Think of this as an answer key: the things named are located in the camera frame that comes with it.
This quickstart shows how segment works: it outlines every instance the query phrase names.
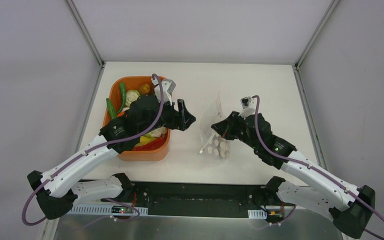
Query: white wall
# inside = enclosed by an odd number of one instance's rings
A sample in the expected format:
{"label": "white wall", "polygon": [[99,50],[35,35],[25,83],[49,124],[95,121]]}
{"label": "white wall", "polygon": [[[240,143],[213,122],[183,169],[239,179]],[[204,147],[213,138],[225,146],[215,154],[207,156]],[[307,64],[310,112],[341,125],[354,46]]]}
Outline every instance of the white wall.
{"label": "white wall", "polygon": [[26,176],[74,152],[98,70],[63,0],[0,0],[0,240],[37,239]]}
{"label": "white wall", "polygon": [[105,61],[295,63],[331,0],[75,0]]}
{"label": "white wall", "polygon": [[[374,188],[384,215],[384,1],[342,1],[301,78],[328,169]],[[384,237],[377,217],[368,229]]]}

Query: cauliflower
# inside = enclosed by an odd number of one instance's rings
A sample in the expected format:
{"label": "cauliflower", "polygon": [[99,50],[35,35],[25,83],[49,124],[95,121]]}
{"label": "cauliflower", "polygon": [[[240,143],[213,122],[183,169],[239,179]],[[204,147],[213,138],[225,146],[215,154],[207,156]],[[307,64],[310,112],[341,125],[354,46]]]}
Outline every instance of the cauliflower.
{"label": "cauliflower", "polygon": [[128,90],[126,92],[126,107],[130,107],[130,104],[136,100],[138,100],[141,94],[137,90]]}
{"label": "cauliflower", "polygon": [[160,128],[157,128],[157,129],[154,129],[154,130],[148,132],[147,134],[145,134],[145,136],[159,138],[161,135],[166,134],[166,133],[167,133],[167,128],[162,126]]}

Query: toy fruit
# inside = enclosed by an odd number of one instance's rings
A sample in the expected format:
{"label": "toy fruit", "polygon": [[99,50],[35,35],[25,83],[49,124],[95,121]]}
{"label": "toy fruit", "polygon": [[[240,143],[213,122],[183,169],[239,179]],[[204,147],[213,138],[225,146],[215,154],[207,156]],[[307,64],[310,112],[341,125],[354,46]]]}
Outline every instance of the toy fruit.
{"label": "toy fruit", "polygon": [[152,137],[152,136],[141,136],[139,143],[136,144],[135,147],[139,147],[139,146],[143,146],[143,145],[149,144],[150,142],[154,141],[155,139],[157,139],[157,138],[156,137]]}
{"label": "toy fruit", "polygon": [[139,87],[139,93],[143,95],[149,94],[151,91],[150,85],[148,83],[142,84]]}

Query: green pepper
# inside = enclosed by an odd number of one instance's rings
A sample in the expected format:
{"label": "green pepper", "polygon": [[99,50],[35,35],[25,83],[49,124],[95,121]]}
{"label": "green pepper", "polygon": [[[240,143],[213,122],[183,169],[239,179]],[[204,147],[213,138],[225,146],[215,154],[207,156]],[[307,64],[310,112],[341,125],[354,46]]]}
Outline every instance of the green pepper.
{"label": "green pepper", "polygon": [[120,105],[120,109],[117,111],[117,114],[121,113],[123,108],[126,105],[126,85],[125,85],[125,83],[120,82],[119,88],[120,88],[120,96],[121,96],[121,105]]}
{"label": "green pepper", "polygon": [[114,109],[113,103],[109,98],[106,99],[106,108],[108,109],[111,120],[117,118],[116,110]]}

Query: black panel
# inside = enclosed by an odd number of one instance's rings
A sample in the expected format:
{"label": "black panel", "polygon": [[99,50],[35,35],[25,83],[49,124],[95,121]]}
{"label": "black panel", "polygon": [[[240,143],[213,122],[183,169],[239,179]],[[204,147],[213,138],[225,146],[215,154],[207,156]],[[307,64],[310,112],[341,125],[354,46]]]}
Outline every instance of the black panel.
{"label": "black panel", "polygon": [[[248,218],[248,210],[260,210],[266,199],[261,185],[194,184],[134,181],[137,207],[148,208],[148,215]],[[119,201],[124,196],[114,198]]]}
{"label": "black panel", "polygon": [[[375,191],[367,185],[364,185],[358,191],[358,197],[370,207],[375,208]],[[349,208],[345,211],[340,211],[335,207],[329,209],[333,217],[333,225],[351,238],[359,239],[363,235],[373,212],[358,200],[349,202],[348,205]]]}
{"label": "black panel", "polygon": [[[41,184],[42,173],[32,171],[27,175],[28,182],[33,190],[37,189]],[[73,202],[77,199],[77,195],[70,189],[62,197],[53,197],[48,191],[42,187],[36,194],[36,200],[40,209],[47,219],[57,219],[73,208]]]}
{"label": "black panel", "polygon": [[[297,150],[290,142],[273,135],[270,123],[264,119],[261,113],[259,113],[257,117],[258,130],[261,138],[271,151],[287,157],[293,151]],[[271,155],[261,145],[255,129],[254,114],[243,119],[239,116],[239,112],[232,111],[226,119],[214,123],[211,125],[211,128],[226,140],[238,139],[250,146],[254,150],[254,154],[270,166],[281,169],[282,165],[287,162],[284,159]]]}

